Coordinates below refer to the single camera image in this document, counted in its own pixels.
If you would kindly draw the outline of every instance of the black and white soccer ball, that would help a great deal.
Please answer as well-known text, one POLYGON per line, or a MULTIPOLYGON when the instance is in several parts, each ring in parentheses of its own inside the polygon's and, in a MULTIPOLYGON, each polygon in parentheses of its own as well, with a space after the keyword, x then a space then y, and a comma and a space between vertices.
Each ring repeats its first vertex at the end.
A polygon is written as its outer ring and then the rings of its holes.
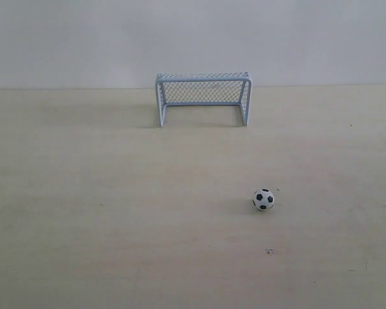
POLYGON ((266 211, 275 205, 275 197, 269 189, 262 188, 254 192, 253 204, 260 211, 266 211))

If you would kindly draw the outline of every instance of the crossbar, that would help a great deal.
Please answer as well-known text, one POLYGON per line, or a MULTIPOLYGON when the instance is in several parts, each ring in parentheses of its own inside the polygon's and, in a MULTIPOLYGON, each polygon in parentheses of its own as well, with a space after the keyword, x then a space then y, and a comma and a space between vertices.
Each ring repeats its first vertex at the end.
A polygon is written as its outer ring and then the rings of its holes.
POLYGON ((169 106, 239 106, 249 123, 252 78, 245 73, 159 73, 156 100, 160 126, 169 106))

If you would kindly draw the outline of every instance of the white backdrop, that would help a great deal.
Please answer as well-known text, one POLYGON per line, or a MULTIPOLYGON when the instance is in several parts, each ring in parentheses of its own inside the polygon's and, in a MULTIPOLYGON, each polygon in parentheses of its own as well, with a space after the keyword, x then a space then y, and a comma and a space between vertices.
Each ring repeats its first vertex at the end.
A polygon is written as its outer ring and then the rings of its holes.
POLYGON ((0 88, 386 83, 386 0, 0 0, 0 88))

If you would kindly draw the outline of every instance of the goal post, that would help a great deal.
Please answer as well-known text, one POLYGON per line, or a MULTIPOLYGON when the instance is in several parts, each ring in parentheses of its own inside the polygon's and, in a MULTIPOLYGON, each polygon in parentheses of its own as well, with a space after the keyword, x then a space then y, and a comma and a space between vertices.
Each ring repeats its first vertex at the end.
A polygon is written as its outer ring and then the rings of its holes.
POLYGON ((239 106, 249 123, 252 78, 244 73, 159 73, 155 83, 160 126, 169 106, 239 106))

